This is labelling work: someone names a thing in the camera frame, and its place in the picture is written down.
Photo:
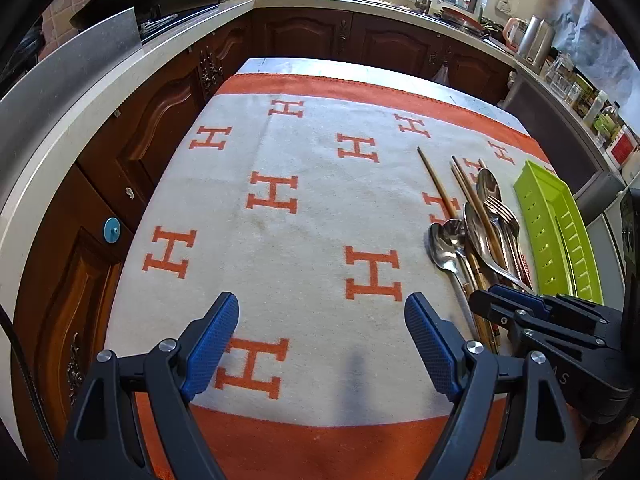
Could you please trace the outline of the dark wood kitchen cabinets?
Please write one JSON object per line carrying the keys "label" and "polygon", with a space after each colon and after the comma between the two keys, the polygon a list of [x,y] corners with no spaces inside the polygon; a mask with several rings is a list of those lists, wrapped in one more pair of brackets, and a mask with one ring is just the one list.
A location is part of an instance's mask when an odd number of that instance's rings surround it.
{"label": "dark wood kitchen cabinets", "polygon": [[[224,38],[206,41],[218,64],[214,75],[234,71],[220,88],[244,73],[333,77],[490,107],[523,128],[498,107],[423,79],[387,70],[375,73],[360,64],[332,62],[319,53],[300,60],[253,48],[253,27],[277,15],[257,10],[250,21],[223,28]],[[24,449],[40,476],[53,478],[58,473],[50,446],[63,439],[90,363],[100,350],[109,349],[105,341],[118,283],[146,207],[190,121],[220,88],[203,105],[158,82],[140,89],[108,118],[70,166],[37,231],[26,234],[19,226],[9,230],[9,244],[26,237],[13,319],[52,431],[50,439],[40,431],[19,370],[10,376],[11,396]],[[122,227],[115,244],[103,237],[110,217]]]}

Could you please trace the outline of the lime green utensil tray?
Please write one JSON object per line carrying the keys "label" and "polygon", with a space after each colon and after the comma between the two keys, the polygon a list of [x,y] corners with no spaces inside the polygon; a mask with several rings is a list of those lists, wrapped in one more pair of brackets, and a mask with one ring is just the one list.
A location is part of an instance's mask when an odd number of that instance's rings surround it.
{"label": "lime green utensil tray", "polygon": [[529,160],[514,190],[532,248],[538,290],[602,304],[596,258],[570,188]]}

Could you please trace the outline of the large steel spoon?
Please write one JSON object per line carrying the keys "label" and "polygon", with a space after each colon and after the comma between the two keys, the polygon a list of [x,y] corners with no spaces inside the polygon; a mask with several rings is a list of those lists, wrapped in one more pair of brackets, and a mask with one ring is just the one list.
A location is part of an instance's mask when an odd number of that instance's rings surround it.
{"label": "large steel spoon", "polygon": [[480,216],[476,213],[473,206],[469,203],[466,203],[464,206],[463,218],[466,224],[468,237],[480,256],[480,260],[485,263],[485,266],[488,266],[488,268],[495,274],[499,275],[500,278],[504,278],[523,292],[532,294],[534,292],[533,289],[495,262],[494,257],[491,255],[488,235],[485,231],[484,224],[482,220],[480,220]]}

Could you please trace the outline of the steel fork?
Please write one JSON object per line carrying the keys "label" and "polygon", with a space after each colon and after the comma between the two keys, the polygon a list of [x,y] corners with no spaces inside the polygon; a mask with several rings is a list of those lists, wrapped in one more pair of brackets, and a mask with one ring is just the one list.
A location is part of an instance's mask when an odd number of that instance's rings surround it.
{"label": "steel fork", "polygon": [[532,288],[532,281],[528,275],[527,266],[523,260],[523,255],[518,248],[518,233],[520,232],[520,225],[518,220],[515,219],[514,214],[510,214],[506,210],[506,206],[499,202],[495,197],[487,196],[485,198],[485,206],[488,210],[497,215],[504,237],[506,238],[506,244],[511,252],[511,259],[513,261],[516,276],[529,288]]}

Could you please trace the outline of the small steel spoon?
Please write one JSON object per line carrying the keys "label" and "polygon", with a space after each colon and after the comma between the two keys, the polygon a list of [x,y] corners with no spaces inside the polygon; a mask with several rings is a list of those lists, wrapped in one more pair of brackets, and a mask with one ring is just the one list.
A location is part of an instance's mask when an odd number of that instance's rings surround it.
{"label": "small steel spoon", "polygon": [[474,314],[472,313],[468,304],[468,299],[470,293],[472,292],[471,285],[465,278],[462,267],[460,266],[458,255],[454,250],[454,246],[446,242],[444,236],[442,235],[441,224],[432,223],[428,228],[426,234],[426,250],[427,255],[430,256],[430,258],[434,262],[434,265],[437,266],[439,270],[448,273],[450,275],[450,278],[452,278],[461,289],[461,293],[464,297],[461,303],[461,310],[463,312],[463,315],[465,316],[465,319],[468,321],[472,334],[474,336],[478,336],[480,332],[478,331],[476,322],[474,320]]}

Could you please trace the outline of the blue round cabinet knob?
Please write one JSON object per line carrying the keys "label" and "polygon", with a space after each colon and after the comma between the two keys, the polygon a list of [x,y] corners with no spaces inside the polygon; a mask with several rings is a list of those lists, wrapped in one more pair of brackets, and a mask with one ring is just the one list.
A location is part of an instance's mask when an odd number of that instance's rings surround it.
{"label": "blue round cabinet knob", "polygon": [[120,237],[122,227],[115,217],[107,218],[103,226],[103,237],[107,244],[115,244]]}

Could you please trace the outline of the white countertop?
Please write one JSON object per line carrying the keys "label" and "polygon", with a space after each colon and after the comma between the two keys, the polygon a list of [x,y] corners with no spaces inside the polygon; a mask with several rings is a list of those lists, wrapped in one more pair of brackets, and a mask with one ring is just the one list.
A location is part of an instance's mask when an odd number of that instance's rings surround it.
{"label": "white countertop", "polygon": [[364,14],[419,27],[444,41],[463,44],[472,55],[494,60],[500,70],[518,66],[506,50],[436,18],[388,4],[363,0],[234,0],[189,18],[144,46],[134,46],[88,89],[56,106],[51,117],[35,110],[17,120],[13,117],[17,107],[3,98],[1,109],[11,116],[2,120],[1,130],[16,130],[20,160],[2,180],[10,189],[1,196],[1,229],[19,226],[26,234],[36,232],[53,195],[82,150],[108,118],[122,109],[126,99],[151,82],[177,90],[198,105],[205,104],[234,73],[224,70],[221,75],[214,75],[218,64],[206,41],[216,39],[227,25],[238,27],[242,21],[250,21],[257,10],[266,10],[269,15],[307,13],[315,20],[331,13],[341,14],[332,41],[337,48],[332,55],[336,60],[349,57],[352,18]]}

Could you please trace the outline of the white orange H-pattern cloth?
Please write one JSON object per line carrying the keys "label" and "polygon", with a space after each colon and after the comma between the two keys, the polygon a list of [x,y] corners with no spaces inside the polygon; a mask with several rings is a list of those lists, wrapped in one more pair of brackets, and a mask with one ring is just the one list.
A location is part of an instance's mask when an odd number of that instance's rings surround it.
{"label": "white orange H-pattern cloth", "polygon": [[416,148],[454,206],[456,156],[480,159],[516,204],[526,162],[546,155],[516,121],[382,84],[239,74],[210,100],[134,234],[105,344],[149,351],[221,292],[240,320],[193,401],[230,479],[412,479],[451,406],[404,320],[422,292],[466,330],[423,237],[447,218]]}

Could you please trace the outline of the steel electric kettle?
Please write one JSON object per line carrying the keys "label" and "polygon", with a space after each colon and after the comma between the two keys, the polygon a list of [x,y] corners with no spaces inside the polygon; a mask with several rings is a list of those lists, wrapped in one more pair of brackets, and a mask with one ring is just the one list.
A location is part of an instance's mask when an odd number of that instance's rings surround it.
{"label": "steel electric kettle", "polygon": [[554,39],[555,30],[544,18],[533,15],[515,57],[539,74]]}

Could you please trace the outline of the red pan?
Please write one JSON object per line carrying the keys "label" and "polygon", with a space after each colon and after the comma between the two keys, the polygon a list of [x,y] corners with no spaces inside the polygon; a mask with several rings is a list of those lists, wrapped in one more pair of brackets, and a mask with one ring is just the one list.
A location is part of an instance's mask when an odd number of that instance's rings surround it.
{"label": "red pan", "polygon": [[482,36],[486,32],[485,27],[475,18],[449,6],[442,7],[440,18],[449,25],[456,26],[477,36]]}

